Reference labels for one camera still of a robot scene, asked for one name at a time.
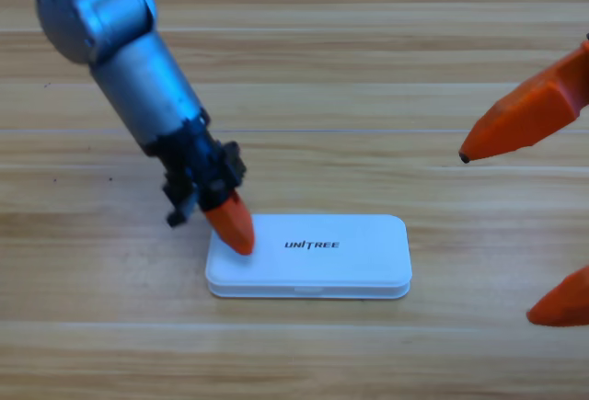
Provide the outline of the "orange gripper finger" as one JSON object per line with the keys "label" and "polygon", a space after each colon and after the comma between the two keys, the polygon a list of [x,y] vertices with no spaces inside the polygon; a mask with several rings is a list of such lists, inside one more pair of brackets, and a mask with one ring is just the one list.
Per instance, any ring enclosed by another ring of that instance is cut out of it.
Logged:
{"label": "orange gripper finger", "polygon": [[545,294],[526,314],[540,326],[588,325],[588,267],[583,267]]}
{"label": "orange gripper finger", "polygon": [[219,238],[239,255],[252,254],[255,245],[252,216],[235,190],[223,204],[206,211],[204,216]]}
{"label": "orange gripper finger", "polygon": [[496,101],[458,153],[467,164],[533,146],[563,129],[588,106],[588,41]]}

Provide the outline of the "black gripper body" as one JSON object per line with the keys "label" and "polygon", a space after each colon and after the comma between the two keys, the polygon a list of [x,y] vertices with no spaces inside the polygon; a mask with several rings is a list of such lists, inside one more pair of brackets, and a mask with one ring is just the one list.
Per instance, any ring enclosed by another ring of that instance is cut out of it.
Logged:
{"label": "black gripper body", "polygon": [[237,143],[221,143],[204,117],[184,120],[170,134],[146,146],[165,168],[162,189],[173,206],[167,224],[186,223],[198,208],[209,219],[237,210],[237,188],[247,171]]}

